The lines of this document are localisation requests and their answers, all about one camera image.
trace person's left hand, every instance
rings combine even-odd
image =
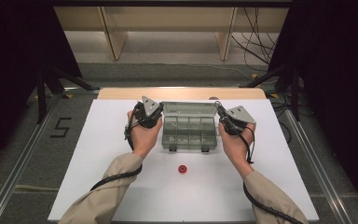
[[[132,111],[127,113],[128,119],[131,118],[131,114]],[[162,118],[159,118],[156,126],[151,129],[144,128],[141,125],[133,127],[131,131],[131,140],[133,144],[132,153],[144,159],[150,150],[156,145],[158,132],[161,127]]]

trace printed number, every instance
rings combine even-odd
[[[63,138],[66,136],[66,133],[68,133],[69,128],[67,127],[60,127],[60,122],[63,119],[72,119],[72,118],[59,118],[58,122],[56,124],[56,127],[54,128],[54,130],[65,130],[65,132],[62,135],[51,135],[50,138]]]

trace compartment box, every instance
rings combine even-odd
[[[162,102],[164,126],[162,146],[169,151],[214,150],[217,145],[214,103]]]

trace person's right hand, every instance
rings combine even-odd
[[[131,118],[132,111],[127,113],[128,119]],[[131,130],[133,143],[133,153],[145,158],[157,142],[158,132],[162,127],[162,118],[158,119],[156,126],[151,129],[137,125]]]
[[[253,132],[255,132],[254,124],[248,123],[247,127],[252,129]],[[235,168],[237,168],[242,178],[245,178],[253,171],[253,168],[246,161],[246,153],[248,153],[248,148],[246,148],[246,145],[242,142],[239,136],[229,135],[228,133],[226,133],[225,127],[220,122],[218,130],[220,132],[220,136],[222,137],[223,149],[225,150],[226,155],[233,163]],[[246,140],[249,146],[254,141],[254,136],[252,135],[252,132],[247,128],[242,131],[241,135]]]

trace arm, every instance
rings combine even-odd
[[[142,126],[134,127],[131,132],[133,152],[116,157],[104,173],[103,179],[138,169],[156,144],[161,126],[162,121],[159,119],[157,125],[152,129],[146,129]],[[59,223],[111,223],[127,188],[135,179],[136,176],[121,178],[86,193],[69,207]]]
[[[247,127],[255,131],[255,125],[248,124]],[[249,193],[260,203],[272,207],[286,215],[293,217],[302,223],[308,223],[304,214],[298,206],[279,189],[275,184],[265,178],[263,175],[253,169],[246,161],[247,148],[238,136],[229,135],[221,123],[219,123],[219,132],[222,136],[223,148],[242,177],[242,180]],[[243,138],[249,146],[253,142],[252,132],[245,129],[242,133]],[[282,218],[275,217],[262,209],[253,205],[255,219],[257,223],[288,223]]]

